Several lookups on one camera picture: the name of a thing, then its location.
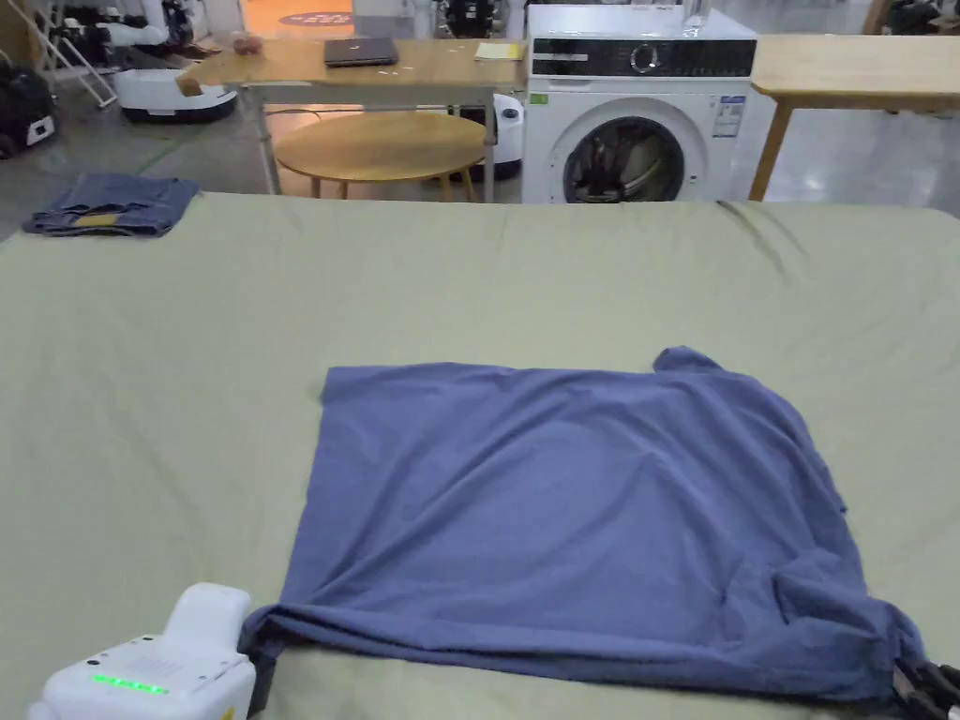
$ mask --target laptop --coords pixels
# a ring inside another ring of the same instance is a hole
[[[364,37],[353,40],[328,40],[324,43],[327,67],[396,65],[400,54],[389,37]]]

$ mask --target blue t-shirt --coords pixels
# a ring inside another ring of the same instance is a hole
[[[689,348],[654,367],[331,370],[286,585],[245,647],[889,699],[920,636],[868,595],[800,415]]]

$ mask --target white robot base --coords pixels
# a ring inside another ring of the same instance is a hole
[[[113,91],[124,115],[134,123],[211,123],[230,115],[237,94],[221,85],[185,97],[177,86],[182,70],[126,70],[113,76]]]
[[[493,146],[493,178],[508,180],[516,177],[523,166],[523,104],[516,98],[507,95],[494,95],[493,105],[496,107],[497,142]],[[484,112],[480,110],[462,110],[464,117],[483,124]],[[484,165],[474,165],[470,168],[470,177],[482,182],[484,179]]]

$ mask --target bed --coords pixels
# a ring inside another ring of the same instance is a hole
[[[878,596],[960,661],[960,223],[810,204],[203,194],[154,241],[0,244],[0,697],[158,632],[208,580],[276,600],[327,368],[646,371],[690,345],[805,415]],[[265,720],[808,717],[755,699],[284,654]]]

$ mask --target small red object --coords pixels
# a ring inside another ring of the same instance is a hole
[[[238,37],[233,41],[233,52],[237,55],[257,55],[263,50],[263,40],[251,35]]]

